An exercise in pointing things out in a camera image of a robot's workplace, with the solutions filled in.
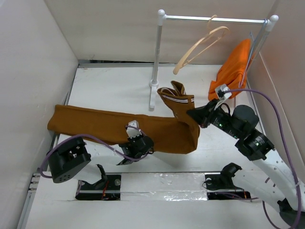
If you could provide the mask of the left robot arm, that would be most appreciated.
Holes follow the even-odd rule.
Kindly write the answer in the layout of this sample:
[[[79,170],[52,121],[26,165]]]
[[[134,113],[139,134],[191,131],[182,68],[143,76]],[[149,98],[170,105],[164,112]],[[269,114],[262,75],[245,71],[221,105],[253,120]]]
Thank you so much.
[[[147,154],[152,154],[154,148],[153,140],[146,135],[140,135],[135,139],[128,138],[128,142],[119,145],[123,152],[116,150],[92,135],[74,135],[58,144],[46,155],[46,161],[51,171],[51,179],[54,183],[63,183],[74,178],[91,162],[92,157],[86,149],[85,138],[96,141],[114,153],[121,155],[123,157],[121,162],[123,165],[128,162],[142,160]]]

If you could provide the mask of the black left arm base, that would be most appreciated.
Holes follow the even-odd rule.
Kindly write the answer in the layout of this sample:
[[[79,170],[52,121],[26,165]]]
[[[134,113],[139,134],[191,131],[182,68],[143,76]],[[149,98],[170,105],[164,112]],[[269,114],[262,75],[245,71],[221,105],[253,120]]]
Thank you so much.
[[[121,200],[121,174],[106,174],[102,165],[97,165],[100,179],[94,184],[79,180],[75,194],[77,200]]]

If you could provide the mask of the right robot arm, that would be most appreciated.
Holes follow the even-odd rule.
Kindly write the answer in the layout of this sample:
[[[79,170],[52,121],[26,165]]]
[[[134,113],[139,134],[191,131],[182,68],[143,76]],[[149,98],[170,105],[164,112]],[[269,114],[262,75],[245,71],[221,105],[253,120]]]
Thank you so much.
[[[187,111],[201,127],[214,125],[237,139],[235,147],[254,165],[260,168],[274,186],[261,183],[239,165],[226,165],[220,176],[226,188],[233,185],[255,194],[276,210],[282,220],[292,229],[305,227],[305,184],[296,174],[292,162],[285,163],[274,144],[256,129],[259,117],[247,105],[237,106],[233,113],[225,112],[223,102],[213,99],[207,105]]]

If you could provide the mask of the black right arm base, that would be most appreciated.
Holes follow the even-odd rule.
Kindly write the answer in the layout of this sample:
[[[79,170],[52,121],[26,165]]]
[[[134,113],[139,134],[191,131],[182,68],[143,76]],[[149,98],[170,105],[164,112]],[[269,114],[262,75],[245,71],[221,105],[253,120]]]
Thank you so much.
[[[211,200],[247,199],[251,200],[251,194],[233,184],[232,178],[242,168],[229,163],[221,171],[204,174],[202,187],[208,190],[207,196]]]

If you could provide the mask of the orange garment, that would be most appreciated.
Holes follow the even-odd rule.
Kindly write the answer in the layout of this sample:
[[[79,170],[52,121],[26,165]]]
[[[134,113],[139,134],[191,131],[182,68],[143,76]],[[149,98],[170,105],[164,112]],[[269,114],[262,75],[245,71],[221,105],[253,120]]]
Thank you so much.
[[[211,81],[208,100],[217,99],[216,87],[226,84],[230,90],[244,89],[246,87],[246,68],[250,53],[251,41],[245,39],[241,41],[231,52],[226,62],[217,73],[216,80]]]

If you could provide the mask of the beige plastic hanger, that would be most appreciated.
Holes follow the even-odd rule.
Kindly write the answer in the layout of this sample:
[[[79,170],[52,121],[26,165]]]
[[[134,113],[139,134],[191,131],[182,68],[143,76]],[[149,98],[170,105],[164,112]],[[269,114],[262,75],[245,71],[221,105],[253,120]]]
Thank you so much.
[[[190,64],[194,59],[203,54],[210,47],[218,43],[222,38],[224,38],[230,31],[226,26],[219,26],[212,29],[210,23],[212,19],[217,18],[217,15],[213,15],[207,23],[208,33],[200,38],[195,44],[193,44],[190,49],[181,57],[179,62],[173,69],[173,74],[177,75],[178,72],[186,65]]]

